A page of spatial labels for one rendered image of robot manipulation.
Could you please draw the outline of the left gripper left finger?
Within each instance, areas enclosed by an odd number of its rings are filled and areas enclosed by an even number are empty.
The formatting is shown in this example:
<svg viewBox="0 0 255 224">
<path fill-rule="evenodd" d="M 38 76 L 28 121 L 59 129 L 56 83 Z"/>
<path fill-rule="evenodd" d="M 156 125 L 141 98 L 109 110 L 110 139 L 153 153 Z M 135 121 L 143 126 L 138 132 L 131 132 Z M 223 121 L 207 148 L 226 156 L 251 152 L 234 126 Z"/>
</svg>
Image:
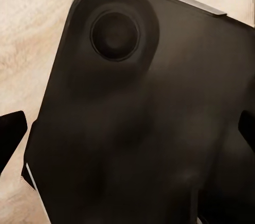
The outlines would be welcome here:
<svg viewBox="0 0 255 224">
<path fill-rule="evenodd" d="M 0 174 L 27 130 L 23 110 L 0 116 Z"/>
</svg>

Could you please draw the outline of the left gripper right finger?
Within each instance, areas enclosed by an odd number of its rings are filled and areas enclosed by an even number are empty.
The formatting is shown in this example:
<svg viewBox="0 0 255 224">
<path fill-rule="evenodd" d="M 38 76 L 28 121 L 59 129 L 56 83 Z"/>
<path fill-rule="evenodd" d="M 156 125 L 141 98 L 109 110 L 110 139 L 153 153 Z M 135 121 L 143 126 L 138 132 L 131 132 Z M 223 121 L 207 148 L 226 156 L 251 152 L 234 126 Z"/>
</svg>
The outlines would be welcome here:
<svg viewBox="0 0 255 224">
<path fill-rule="evenodd" d="M 238 129 L 255 153 L 255 113 L 248 110 L 242 111 Z"/>
</svg>

